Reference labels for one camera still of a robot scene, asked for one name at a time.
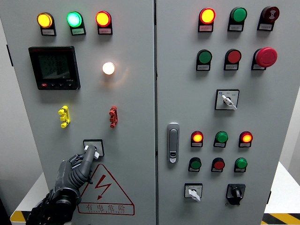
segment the green indicator light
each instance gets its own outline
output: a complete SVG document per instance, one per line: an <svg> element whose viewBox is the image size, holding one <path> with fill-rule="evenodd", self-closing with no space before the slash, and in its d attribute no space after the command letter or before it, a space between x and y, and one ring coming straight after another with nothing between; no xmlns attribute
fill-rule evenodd
<svg viewBox="0 0 300 225"><path fill-rule="evenodd" d="M198 161L194 161L194 162L192 162L191 163L191 167L193 168L193 169L199 169L200 167L201 167L201 163L200 162L198 162Z"/></svg>
<svg viewBox="0 0 300 225"><path fill-rule="evenodd" d="M248 165L248 162L245 158L238 158L235 161L235 165L239 168L239 169L245 169Z"/></svg>
<svg viewBox="0 0 300 225"><path fill-rule="evenodd" d="M244 8L234 8L231 12L231 18L236 22L242 22L247 17L247 11Z"/></svg>
<svg viewBox="0 0 300 225"><path fill-rule="evenodd" d="M208 51L204 51L199 54L199 61L203 64L210 62L211 58L211 53Z"/></svg>
<svg viewBox="0 0 300 225"><path fill-rule="evenodd" d="M228 135L225 131L220 131L216 134L216 140L220 143L225 143L228 140Z"/></svg>
<svg viewBox="0 0 300 225"><path fill-rule="evenodd" d="M71 27L79 27L82 21L82 17L78 12L70 12L67 15L67 22Z"/></svg>

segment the robotic hand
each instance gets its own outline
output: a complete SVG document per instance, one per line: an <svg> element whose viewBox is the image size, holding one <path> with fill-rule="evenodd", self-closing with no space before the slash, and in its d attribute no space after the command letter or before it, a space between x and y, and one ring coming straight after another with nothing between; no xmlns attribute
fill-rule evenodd
<svg viewBox="0 0 300 225"><path fill-rule="evenodd" d="M63 225L72 220L81 202L79 188L85 182L92 184L90 168L96 148L90 145L85 150L85 154L75 155L60 164L54 188L32 209L26 225Z"/></svg>

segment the electrical hazard sign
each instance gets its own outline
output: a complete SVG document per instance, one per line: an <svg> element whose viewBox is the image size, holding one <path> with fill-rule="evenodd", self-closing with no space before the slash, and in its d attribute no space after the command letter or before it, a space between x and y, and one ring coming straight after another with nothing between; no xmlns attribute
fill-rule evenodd
<svg viewBox="0 0 300 225"><path fill-rule="evenodd" d="M135 214L135 205L103 164L96 167L91 178L93 184L87 184L81 194L79 213Z"/></svg>

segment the yellow black hazard stripe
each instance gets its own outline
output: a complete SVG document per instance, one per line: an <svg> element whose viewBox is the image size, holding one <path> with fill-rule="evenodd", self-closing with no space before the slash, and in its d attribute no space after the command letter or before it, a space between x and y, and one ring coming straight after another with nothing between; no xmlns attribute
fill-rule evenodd
<svg viewBox="0 0 300 225"><path fill-rule="evenodd" d="M262 224L300 224L300 213L265 213Z"/></svg>
<svg viewBox="0 0 300 225"><path fill-rule="evenodd" d="M12 222L26 222L30 211L15 211L10 217ZM300 213L265 213L262 224L300 225Z"/></svg>
<svg viewBox="0 0 300 225"><path fill-rule="evenodd" d="M11 222L26 222L30 211L15 211L10 217Z"/></svg>

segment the digital power meter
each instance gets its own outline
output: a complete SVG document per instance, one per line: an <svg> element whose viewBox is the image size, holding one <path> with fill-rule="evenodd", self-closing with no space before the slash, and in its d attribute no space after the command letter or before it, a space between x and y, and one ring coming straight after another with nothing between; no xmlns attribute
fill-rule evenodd
<svg viewBox="0 0 300 225"><path fill-rule="evenodd" d="M78 90L80 81L73 46L30 47L39 90Z"/></svg>

